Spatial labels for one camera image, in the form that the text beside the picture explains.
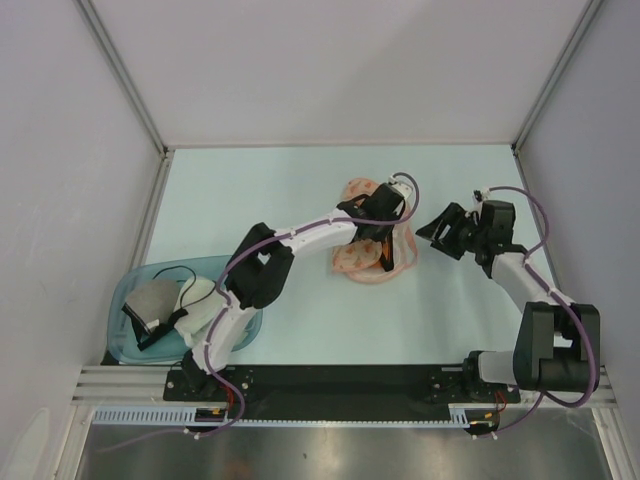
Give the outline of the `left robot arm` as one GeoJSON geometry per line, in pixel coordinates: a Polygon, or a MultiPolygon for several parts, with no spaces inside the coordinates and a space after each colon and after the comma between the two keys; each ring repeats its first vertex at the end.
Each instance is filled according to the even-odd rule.
{"type": "Polygon", "coordinates": [[[187,389],[202,400],[219,392],[218,372],[235,342],[255,313],[279,297],[296,257],[391,238],[411,194],[410,186],[393,180],[311,223],[281,230],[254,225],[209,290],[177,310],[177,331],[190,347],[181,362],[187,389]]]}

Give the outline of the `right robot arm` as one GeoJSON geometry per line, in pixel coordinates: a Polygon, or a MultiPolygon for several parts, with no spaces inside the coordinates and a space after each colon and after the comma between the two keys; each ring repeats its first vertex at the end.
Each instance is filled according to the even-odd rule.
{"type": "Polygon", "coordinates": [[[584,404],[599,385],[600,314],[555,290],[537,271],[524,246],[514,242],[513,204],[487,200],[470,211],[457,203],[417,236],[455,259],[471,254],[521,313],[515,345],[507,351],[473,351],[461,376],[463,393],[484,401],[498,384],[556,395],[577,393],[584,404]]]}

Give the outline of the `pink mesh laundry bag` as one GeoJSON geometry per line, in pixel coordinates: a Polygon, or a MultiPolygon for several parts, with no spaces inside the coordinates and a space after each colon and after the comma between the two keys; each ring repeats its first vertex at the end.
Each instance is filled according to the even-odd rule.
{"type": "Polygon", "coordinates": [[[331,255],[332,272],[358,283],[376,284],[388,282],[414,267],[418,250],[408,221],[411,208],[411,203],[406,202],[401,215],[404,222],[393,227],[386,241],[365,240],[335,247],[331,255]]]}

